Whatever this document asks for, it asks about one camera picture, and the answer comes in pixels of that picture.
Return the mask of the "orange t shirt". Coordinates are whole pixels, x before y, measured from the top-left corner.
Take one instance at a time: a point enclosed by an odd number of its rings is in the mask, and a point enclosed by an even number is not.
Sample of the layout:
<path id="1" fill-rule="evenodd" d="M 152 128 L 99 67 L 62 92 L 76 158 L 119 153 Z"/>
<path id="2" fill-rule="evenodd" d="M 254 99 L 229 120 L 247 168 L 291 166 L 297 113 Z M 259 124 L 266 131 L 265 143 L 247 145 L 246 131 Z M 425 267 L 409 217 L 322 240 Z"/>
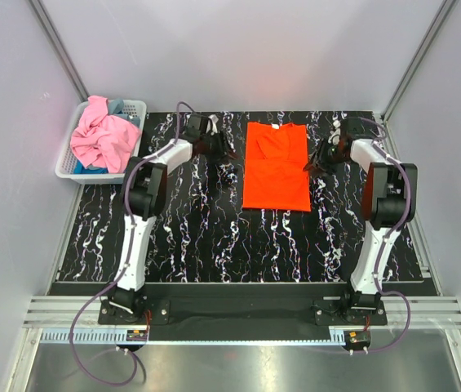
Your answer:
<path id="1" fill-rule="evenodd" d="M 307 129 L 249 122 L 243 177 L 247 209 L 310 212 Z"/>

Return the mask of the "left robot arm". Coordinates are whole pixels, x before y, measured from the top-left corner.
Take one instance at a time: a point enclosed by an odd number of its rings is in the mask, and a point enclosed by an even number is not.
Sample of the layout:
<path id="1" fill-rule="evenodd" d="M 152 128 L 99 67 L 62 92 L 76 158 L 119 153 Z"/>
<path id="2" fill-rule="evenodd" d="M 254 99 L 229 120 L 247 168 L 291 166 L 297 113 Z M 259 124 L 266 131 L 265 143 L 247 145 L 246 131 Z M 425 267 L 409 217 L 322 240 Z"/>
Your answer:
<path id="1" fill-rule="evenodd" d="M 127 323 L 144 317 L 146 256 L 157 216 L 166 206 L 168 175 L 197 155 L 215 163 L 237 156 L 217 122 L 214 114 L 193 113 L 164 147 L 129 160 L 122 183 L 125 234 L 120 264 L 106 292 L 103 313 L 117 312 Z"/>

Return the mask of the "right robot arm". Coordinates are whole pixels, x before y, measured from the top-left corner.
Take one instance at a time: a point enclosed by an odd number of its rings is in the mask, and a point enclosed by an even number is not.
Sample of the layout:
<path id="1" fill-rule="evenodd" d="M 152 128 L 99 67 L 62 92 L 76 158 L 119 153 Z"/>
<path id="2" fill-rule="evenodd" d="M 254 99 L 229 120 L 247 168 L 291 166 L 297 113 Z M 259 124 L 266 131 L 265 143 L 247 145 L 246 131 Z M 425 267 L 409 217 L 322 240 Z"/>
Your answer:
<path id="1" fill-rule="evenodd" d="M 322 326 L 384 324 L 383 273 L 393 244 L 416 210 L 417 166 L 401 163 L 383 150 L 379 143 L 387 135 L 385 128 L 377 135 L 361 136 L 364 123 L 360 117 L 334 120 L 329 136 L 317 144 L 304 167 L 311 175 L 323 176 L 343 163 L 356 163 L 366 174 L 361 253 L 340 297 L 313 303 L 316 323 Z"/>

